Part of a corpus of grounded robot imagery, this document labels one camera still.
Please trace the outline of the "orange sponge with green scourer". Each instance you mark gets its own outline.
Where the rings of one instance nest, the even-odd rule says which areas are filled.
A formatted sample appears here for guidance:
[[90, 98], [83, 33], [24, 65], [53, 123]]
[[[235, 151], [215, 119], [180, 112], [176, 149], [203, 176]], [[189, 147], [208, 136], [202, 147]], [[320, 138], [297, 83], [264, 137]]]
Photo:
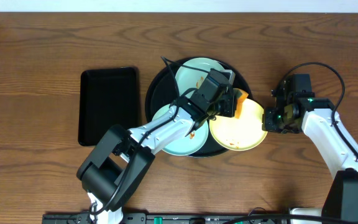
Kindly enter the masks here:
[[239, 119], [241, 116], [241, 113], [242, 113], [242, 105], [243, 105], [244, 101], [247, 99], [247, 97], [249, 96], [249, 94], [247, 92], [245, 92], [244, 90], [241, 90], [238, 88], [234, 89], [234, 93], [235, 93], [235, 97], [237, 100], [234, 117], [236, 119]]

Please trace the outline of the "yellow plate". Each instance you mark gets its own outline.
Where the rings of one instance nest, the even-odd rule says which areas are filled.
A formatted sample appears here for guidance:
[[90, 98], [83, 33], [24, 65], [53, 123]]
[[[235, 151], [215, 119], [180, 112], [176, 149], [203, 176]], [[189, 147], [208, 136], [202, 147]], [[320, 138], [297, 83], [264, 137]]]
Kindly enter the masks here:
[[245, 99], [239, 117], [217, 116], [209, 122], [214, 140], [222, 147], [233, 151], [246, 151], [258, 146], [266, 137], [262, 130], [264, 109], [254, 100]]

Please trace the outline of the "light green plate top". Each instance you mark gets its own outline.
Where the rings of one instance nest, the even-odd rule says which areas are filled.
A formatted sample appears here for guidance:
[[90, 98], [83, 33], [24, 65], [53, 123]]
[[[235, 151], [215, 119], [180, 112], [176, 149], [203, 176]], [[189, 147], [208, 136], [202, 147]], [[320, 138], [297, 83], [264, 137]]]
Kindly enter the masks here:
[[225, 70], [225, 68], [218, 61], [204, 57], [193, 58], [185, 62], [184, 65], [205, 70], [206, 73], [190, 68], [180, 67], [175, 76], [180, 95], [186, 92], [189, 88], [198, 89], [212, 68], [220, 72]]

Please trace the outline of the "light green plate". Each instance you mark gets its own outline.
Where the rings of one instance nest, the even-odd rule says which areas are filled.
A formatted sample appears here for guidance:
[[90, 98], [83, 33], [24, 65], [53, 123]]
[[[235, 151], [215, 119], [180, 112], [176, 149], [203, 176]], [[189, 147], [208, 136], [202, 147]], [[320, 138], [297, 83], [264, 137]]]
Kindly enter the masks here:
[[206, 123], [197, 130], [193, 128], [191, 116], [180, 108], [173, 120], [152, 132], [152, 137], [157, 149], [174, 156], [188, 156], [201, 149], [209, 133]]
[[186, 92], [189, 88], [198, 89], [212, 68], [220, 72], [225, 70], [225, 68], [218, 61], [204, 57], [193, 58], [185, 62], [184, 65], [205, 70], [206, 73], [190, 68], [180, 67], [175, 76], [180, 95]]

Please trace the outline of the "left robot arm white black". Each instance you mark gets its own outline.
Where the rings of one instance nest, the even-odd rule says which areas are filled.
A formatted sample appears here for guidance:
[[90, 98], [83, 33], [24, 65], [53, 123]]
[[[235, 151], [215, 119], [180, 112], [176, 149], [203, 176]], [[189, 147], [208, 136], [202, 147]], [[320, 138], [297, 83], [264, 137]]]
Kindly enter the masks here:
[[213, 116], [234, 117], [237, 100], [232, 92], [180, 96], [168, 111], [138, 128], [114, 125], [80, 165], [76, 176], [91, 199], [89, 215], [97, 223], [119, 223], [121, 208], [138, 188], [156, 153], [187, 137]]

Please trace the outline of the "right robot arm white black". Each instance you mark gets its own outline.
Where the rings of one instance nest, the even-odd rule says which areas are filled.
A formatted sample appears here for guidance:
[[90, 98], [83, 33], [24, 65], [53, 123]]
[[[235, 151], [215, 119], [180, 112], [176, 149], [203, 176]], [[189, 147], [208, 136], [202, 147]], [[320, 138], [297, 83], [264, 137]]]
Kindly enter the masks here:
[[303, 133], [326, 163], [333, 183], [322, 208], [292, 208], [289, 223], [329, 223], [333, 219], [358, 223], [358, 144], [342, 124], [334, 105], [314, 93], [291, 92], [266, 107], [262, 129]]

